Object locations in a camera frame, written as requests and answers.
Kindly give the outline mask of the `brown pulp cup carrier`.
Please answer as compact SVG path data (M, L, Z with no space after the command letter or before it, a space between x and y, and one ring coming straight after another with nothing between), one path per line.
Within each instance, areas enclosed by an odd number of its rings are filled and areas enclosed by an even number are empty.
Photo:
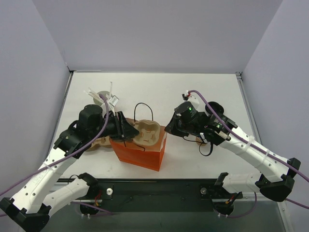
M141 151L158 151L160 148L160 125L152 120L129 120L139 134L132 140L133 148Z

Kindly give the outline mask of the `orange paper bag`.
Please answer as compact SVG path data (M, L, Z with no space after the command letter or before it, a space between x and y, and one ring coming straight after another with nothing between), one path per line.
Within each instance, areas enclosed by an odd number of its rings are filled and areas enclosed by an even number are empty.
M126 142L116 142L110 140L112 149L122 162L137 165L143 168L159 171L162 159L165 153L167 133L165 127L161 126L160 130L160 148L158 151L141 151L133 148L132 140Z

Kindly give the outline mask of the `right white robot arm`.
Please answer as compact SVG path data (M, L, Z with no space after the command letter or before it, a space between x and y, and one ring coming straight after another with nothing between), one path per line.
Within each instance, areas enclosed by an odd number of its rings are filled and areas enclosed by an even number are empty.
M175 108L165 131L178 137L189 135L219 146L239 156L259 172L256 174L221 173L214 185L215 194L225 197L229 193L260 192L275 202L283 202L292 192L301 162L274 154L247 135L222 111L218 115L209 109L199 112L186 101Z

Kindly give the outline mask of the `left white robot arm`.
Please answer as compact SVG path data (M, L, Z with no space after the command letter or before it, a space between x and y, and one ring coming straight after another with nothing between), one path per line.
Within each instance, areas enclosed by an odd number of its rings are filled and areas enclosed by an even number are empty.
M72 201L98 193L98 180L88 173L78 175L71 183L50 193L62 174L101 137L124 142L139 131L130 125L122 112L104 113L100 106L89 104L79 113L54 143L39 170L12 197L3 198L1 210L26 232L39 232L58 210Z

